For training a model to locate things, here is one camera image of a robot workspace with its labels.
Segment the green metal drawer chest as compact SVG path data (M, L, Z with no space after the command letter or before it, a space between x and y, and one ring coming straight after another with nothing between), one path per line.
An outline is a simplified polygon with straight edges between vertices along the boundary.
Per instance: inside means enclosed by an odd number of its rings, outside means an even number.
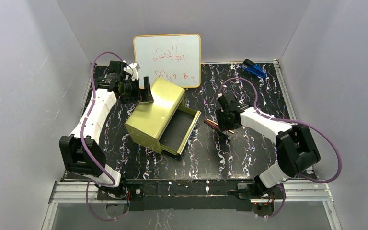
M201 112L185 106L185 90L157 78L150 87L153 102L140 102L125 122L132 140L156 153L181 155Z

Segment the red lip pencil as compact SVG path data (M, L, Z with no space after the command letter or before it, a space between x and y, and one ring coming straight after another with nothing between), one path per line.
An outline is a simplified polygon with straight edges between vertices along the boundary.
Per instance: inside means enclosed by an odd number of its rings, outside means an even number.
M219 126L217 123L209 120L209 119L204 119L203 121L207 126L209 126L211 129L215 130L215 131L219 131Z

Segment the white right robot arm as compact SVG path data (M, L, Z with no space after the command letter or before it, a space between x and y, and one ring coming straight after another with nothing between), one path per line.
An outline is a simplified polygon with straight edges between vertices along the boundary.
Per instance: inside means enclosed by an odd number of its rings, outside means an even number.
M216 119L221 132L251 128L276 145L277 161L255 176L248 186L252 195L263 195L276 185L293 178L321 159L310 128L276 121L236 98L233 93L218 94Z

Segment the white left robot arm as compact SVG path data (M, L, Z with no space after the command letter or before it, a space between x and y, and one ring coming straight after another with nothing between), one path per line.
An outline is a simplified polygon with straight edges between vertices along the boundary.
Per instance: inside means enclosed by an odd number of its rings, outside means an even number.
M117 102L153 102L149 77L143 78L144 88L139 87L139 69L138 63L110 61L108 71L93 80L92 96L78 125L59 140L66 171L90 178L100 186L119 186L122 175L106 163L99 147L100 134Z

